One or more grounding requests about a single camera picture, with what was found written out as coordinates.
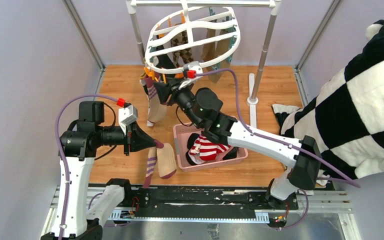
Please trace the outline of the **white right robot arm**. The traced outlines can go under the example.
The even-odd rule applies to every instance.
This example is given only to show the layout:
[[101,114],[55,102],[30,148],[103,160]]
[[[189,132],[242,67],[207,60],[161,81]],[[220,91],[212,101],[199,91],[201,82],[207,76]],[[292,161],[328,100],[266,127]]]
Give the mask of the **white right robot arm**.
[[151,85],[164,103],[180,107],[193,126],[212,143],[248,149],[287,167],[268,187],[265,201],[270,208],[278,209],[298,190],[312,191],[316,187],[321,162],[314,138],[305,136],[300,140],[275,135],[244,123],[240,116],[226,115],[221,112],[223,102],[207,87],[192,93],[176,79]]

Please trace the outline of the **red white striped sock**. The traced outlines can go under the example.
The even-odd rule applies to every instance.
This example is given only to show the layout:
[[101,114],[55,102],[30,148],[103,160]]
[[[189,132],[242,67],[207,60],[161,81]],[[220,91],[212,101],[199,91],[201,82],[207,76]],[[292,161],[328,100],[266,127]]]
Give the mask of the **red white striped sock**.
[[209,141],[205,136],[198,135],[193,141],[192,147],[200,148],[200,158],[204,161],[214,161],[219,154],[223,154],[228,151],[230,145],[224,145],[221,143],[213,143]]
[[200,153],[201,153],[201,149],[199,147],[191,147],[187,151],[187,153],[185,154],[186,160],[191,166],[207,163],[207,161],[201,159]]

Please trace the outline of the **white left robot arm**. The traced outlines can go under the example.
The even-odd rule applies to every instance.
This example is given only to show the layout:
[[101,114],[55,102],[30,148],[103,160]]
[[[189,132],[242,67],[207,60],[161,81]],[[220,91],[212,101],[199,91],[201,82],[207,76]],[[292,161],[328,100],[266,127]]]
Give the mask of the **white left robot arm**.
[[100,240],[106,221],[115,208],[139,207],[128,179],[110,179],[103,192],[87,206],[89,180],[97,150],[122,146],[125,155],[155,147],[155,140],[137,124],[138,111],[130,103],[117,101],[113,123],[104,125],[105,102],[82,101],[78,118],[68,130],[57,134],[61,182],[55,219],[44,240]]

